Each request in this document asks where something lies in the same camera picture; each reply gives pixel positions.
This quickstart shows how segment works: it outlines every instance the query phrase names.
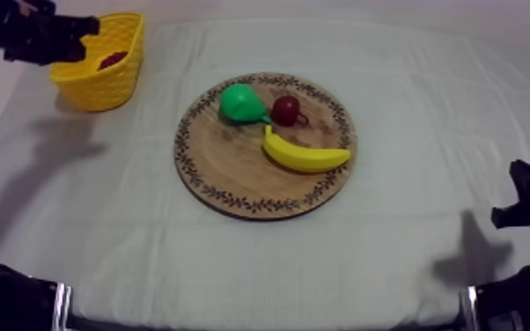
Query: yellow basket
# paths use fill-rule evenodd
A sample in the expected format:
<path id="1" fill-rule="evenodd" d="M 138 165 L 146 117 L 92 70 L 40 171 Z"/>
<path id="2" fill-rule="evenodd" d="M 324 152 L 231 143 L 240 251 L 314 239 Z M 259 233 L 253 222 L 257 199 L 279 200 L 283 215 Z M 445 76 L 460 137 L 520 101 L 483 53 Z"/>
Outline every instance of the yellow basket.
<path id="1" fill-rule="evenodd" d="M 125 103 L 136 89 L 144 52 L 144 17 L 135 12 L 102 16 L 99 35 L 82 38 L 86 58 L 78 63 L 55 63 L 50 77 L 74 106 L 103 111 Z M 99 70 L 116 52 L 128 54 L 118 63 Z"/>

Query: yellow banana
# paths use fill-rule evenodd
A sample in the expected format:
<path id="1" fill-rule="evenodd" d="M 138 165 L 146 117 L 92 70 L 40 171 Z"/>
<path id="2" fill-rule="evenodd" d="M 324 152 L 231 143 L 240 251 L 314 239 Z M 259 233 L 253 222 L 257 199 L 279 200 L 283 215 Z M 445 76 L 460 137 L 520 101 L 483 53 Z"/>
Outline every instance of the yellow banana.
<path id="1" fill-rule="evenodd" d="M 320 173 L 342 165 L 350 159 L 349 150 L 306 148 L 283 140 L 265 127 L 263 149 L 282 166 L 305 173 Z"/>

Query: table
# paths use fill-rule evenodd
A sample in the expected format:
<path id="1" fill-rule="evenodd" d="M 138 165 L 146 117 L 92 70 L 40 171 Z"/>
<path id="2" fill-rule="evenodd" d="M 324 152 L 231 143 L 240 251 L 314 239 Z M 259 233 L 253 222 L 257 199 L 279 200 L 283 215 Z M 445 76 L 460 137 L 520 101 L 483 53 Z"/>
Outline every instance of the table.
<path id="1" fill-rule="evenodd" d="M 530 52 L 321 19 L 152 24 L 136 94 L 77 114 L 29 67 L 0 117 L 0 262 L 75 287 L 75 312 L 151 327 L 307 329 L 449 320 L 456 292 L 530 264 L 496 231 L 530 162 Z M 178 120 L 240 74 L 312 80 L 350 111 L 350 181 L 293 221 L 244 223 L 182 185 Z"/>

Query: wooden plate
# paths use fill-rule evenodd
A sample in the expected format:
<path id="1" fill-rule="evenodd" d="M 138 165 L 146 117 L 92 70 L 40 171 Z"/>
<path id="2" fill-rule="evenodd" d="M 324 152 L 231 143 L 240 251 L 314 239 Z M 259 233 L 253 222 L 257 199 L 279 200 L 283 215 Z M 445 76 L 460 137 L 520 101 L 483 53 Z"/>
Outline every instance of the wooden plate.
<path id="1" fill-rule="evenodd" d="M 274 125 L 274 132 L 306 147 L 349 149 L 351 159 L 326 173 L 297 173 L 276 164 L 261 148 L 265 124 L 232 125 L 220 118 L 222 91 L 237 83 L 251 85 L 269 110 L 279 97 L 298 98 L 309 124 Z M 305 79 L 268 72 L 229 79 L 197 98 L 174 144 L 177 171 L 198 199 L 228 216 L 265 221 L 295 217 L 326 202 L 349 178 L 356 153 L 353 122 L 331 93 Z"/>

